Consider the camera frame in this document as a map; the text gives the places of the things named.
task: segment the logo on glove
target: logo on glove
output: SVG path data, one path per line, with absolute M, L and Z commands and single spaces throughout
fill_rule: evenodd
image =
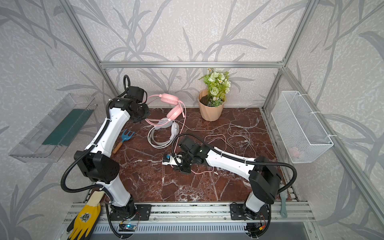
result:
M 79 218 L 81 219 L 82 222 L 88 222 L 88 220 L 91 218 L 91 214 L 86 212 L 83 215 L 81 215 Z

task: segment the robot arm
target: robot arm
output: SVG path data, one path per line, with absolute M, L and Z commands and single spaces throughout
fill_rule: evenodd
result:
M 236 173 L 250 182 L 252 192 L 243 208 L 248 218 L 255 219 L 264 204 L 275 202 L 282 177 L 267 158 L 240 157 L 205 143 L 196 144 L 189 137 L 185 137 L 179 147 L 183 152 L 177 154 L 176 159 L 170 157 L 169 162 L 163 159 L 163 164 L 177 165 L 184 173 L 190 173 L 190 166 L 194 163 L 205 164 Z
M 113 212 L 122 218 L 134 216 L 136 206 L 132 196 L 124 188 L 119 178 L 119 163 L 110 158 L 112 148 L 127 121 L 138 122 L 150 115 L 148 106 L 145 102 L 142 103 L 145 91 L 139 87 L 130 86 L 130 83 L 128 86 L 129 88 L 125 88 L 121 95 L 108 102 L 107 118 L 98 131 L 97 137 L 84 151 L 75 153 L 75 161 L 67 168 L 61 179 L 61 188 L 66 192 L 81 192 L 95 187 L 104 189 L 112 201 Z M 179 170 L 184 173 L 191 173 L 190 166 L 194 163 L 206 164 L 226 169 L 244 177 L 252 187 L 252 192 L 243 205 L 244 213 L 250 219 L 256 219 L 260 208 L 265 204 L 273 204 L 276 195 L 287 189 L 296 179 L 297 173 L 292 165 L 280 162 L 271 163 L 265 157 L 258 157 L 257 159 L 240 157 L 212 147 L 196 136 L 194 137 L 199 139 L 203 143 L 202 145 L 198 145 L 186 137 L 179 144 L 182 152 L 176 155 L 173 152 L 174 142 L 183 135 L 194 136 L 189 133 L 176 136 L 172 142 L 172 155 L 168 154 L 168 157 L 164 157 L 163 164 L 177 165 Z M 70 189 L 66 186 L 66 178 L 76 165 L 79 166 L 85 177 L 95 182 L 94 185 L 78 189 Z M 293 178 L 281 189 L 279 189 L 281 175 L 273 165 L 289 167 L 293 171 Z M 109 213 L 107 216 L 109 224 L 113 228 Z

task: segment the aluminum frame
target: aluminum frame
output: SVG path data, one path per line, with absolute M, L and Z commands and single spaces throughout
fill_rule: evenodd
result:
M 102 61 L 102 68 L 281 68 L 282 62 Z
M 262 108 L 260 108 L 260 112 L 262 114 L 262 117 L 263 117 L 263 120 L 264 120 L 264 123 L 266 126 L 266 130 L 268 132 L 269 138 L 271 139 L 272 147 L 275 150 L 275 154 L 276 154 L 277 159 L 279 159 L 279 161 L 281 161 L 281 162 L 286 162 L 286 161 L 284 161 L 285 158 L 283 157 L 283 154 L 281 153 L 280 148 L 277 145 L 275 135 L 273 134 L 273 130 L 271 128 L 271 125 L 269 124 L 269 120 L 268 120 L 268 118 L 267 118 L 267 116 L 266 116 L 266 114 Z M 281 171 L 283 172 L 283 177 L 286 180 L 286 182 L 289 182 L 289 180 L 292 178 L 292 175 L 290 174 L 289 170 L 286 167 L 282 167 Z M 297 187 L 296 187 L 295 183 L 293 183 L 292 189 L 293 189 L 293 192 L 296 194 L 298 200 L 300 201 L 300 194 L 297 191 Z
M 232 202 L 143 202 L 135 204 L 151 204 L 149 221 L 156 223 L 228 223 L 228 222 L 257 222 L 258 220 L 231 220 L 229 205 Z M 85 204 L 73 204 L 64 219 L 63 224 L 69 224 L 83 209 Z M 280 215 L 281 202 L 275 202 L 272 207 L 274 222 L 315 222 L 308 202 L 286 202 L 288 217 Z M 99 223 L 108 223 L 104 205 L 101 207 Z
M 60 4 L 61 9 L 63 10 L 63 13 L 67 16 L 69 22 L 72 24 L 77 35 L 79 36 L 80 40 L 84 44 L 85 48 L 87 49 L 89 55 L 91 56 L 91 59 L 96 65 L 96 68 L 99 70 L 100 75 L 103 77 L 105 83 L 107 84 L 107 87 L 112 91 L 114 96 L 119 95 L 116 86 L 113 84 L 112 80 L 109 78 L 106 71 L 100 66 L 99 57 L 97 56 L 95 49 L 92 47 L 91 41 L 86 35 L 69 0 L 58 0 L 58 2 Z
M 301 94 L 304 94 L 303 97 L 310 106 L 310 108 L 314 112 L 320 112 L 320 110 L 314 104 L 312 99 L 308 95 L 306 95 L 306 91 L 298 82 L 291 70 L 289 70 L 289 68 L 283 67 L 282 74 L 285 76 L 285 78 L 288 80 L 289 84 L 294 90 L 299 91 Z M 337 135 L 321 113 L 318 113 L 317 117 L 328 134 Z M 353 183 L 359 189 L 362 197 L 372 209 L 373 213 L 375 214 L 381 225 L 384 227 L 384 200 L 381 197 L 380 193 L 376 190 L 369 178 L 365 175 L 363 170 L 356 163 L 355 159 L 349 153 L 348 149 L 343 144 L 341 139 L 339 137 L 333 137 L 333 144 L 334 145 L 332 149 L 335 152 L 337 158 L 339 159 L 341 165 L 344 167 L 345 171 L 348 173 Z
M 297 27 L 296 32 L 293 35 L 292 41 L 291 41 L 291 43 L 287 49 L 287 52 L 285 53 L 283 60 L 281 61 L 283 63 L 284 67 L 287 66 L 287 63 L 289 62 L 290 58 L 292 57 L 292 55 L 295 51 L 295 48 L 297 47 L 297 44 L 299 43 L 305 29 L 307 28 L 308 23 L 309 23 L 312 15 L 313 15 L 318 3 L 319 3 L 319 0 L 309 0 L 308 1 L 308 4 L 307 4 L 305 11 L 303 13 L 303 17 L 300 20 L 299 26 Z M 263 109 L 268 105 L 269 101 L 271 100 L 272 93 L 275 91 L 275 89 L 279 85 L 281 75 L 282 75 L 281 68 L 279 68 L 279 72 L 276 75 L 275 81 L 273 82 L 272 87 L 271 87 L 271 89 L 267 95 L 267 98 L 264 102 Z

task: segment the wallpaper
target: wallpaper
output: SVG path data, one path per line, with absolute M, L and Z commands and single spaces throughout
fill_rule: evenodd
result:
M 102 61 L 280 61 L 307 0 L 71 0 Z
M 85 192 L 61 190 L 76 150 L 92 140 L 111 92 L 63 14 L 47 0 L 0 1 L 0 239 L 53 239 L 70 205 Z M 23 163 L 8 153 L 68 93 L 99 105 L 57 163 Z M 68 185 L 85 186 L 79 169 Z
M 289 68 L 384 197 L 384 1 L 336 1 L 314 17 Z
M 382 0 L 320 1 L 288 62 L 382 195 L 383 7 Z M 382 226 L 332 150 L 295 167 L 300 199 L 310 202 L 325 239 L 384 239 Z
M 265 108 L 283 161 L 291 164 L 271 112 L 281 91 L 292 90 L 283 76 Z M 295 194 L 301 201 L 310 203 L 325 240 L 384 239 L 384 229 L 332 149 L 312 163 L 294 164 L 294 166 L 297 170 Z
M 217 68 L 217 71 L 229 71 L 231 81 L 230 92 L 226 95 L 225 107 L 262 106 L 272 86 L 277 69 L 275 68 Z M 124 91 L 122 77 L 127 74 L 133 86 L 139 86 L 148 95 L 169 93 L 173 94 L 187 107 L 197 107 L 199 92 L 206 89 L 206 84 L 200 79 L 207 74 L 207 69 L 201 68 L 115 68 L 108 69 L 113 83 L 118 91 Z M 149 107 L 168 106 L 159 100 Z

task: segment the white flower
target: white flower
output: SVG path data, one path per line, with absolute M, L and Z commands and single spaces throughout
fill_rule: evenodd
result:
M 211 92 L 212 95 L 216 96 L 218 94 L 218 88 L 217 87 L 213 87 L 210 92 Z

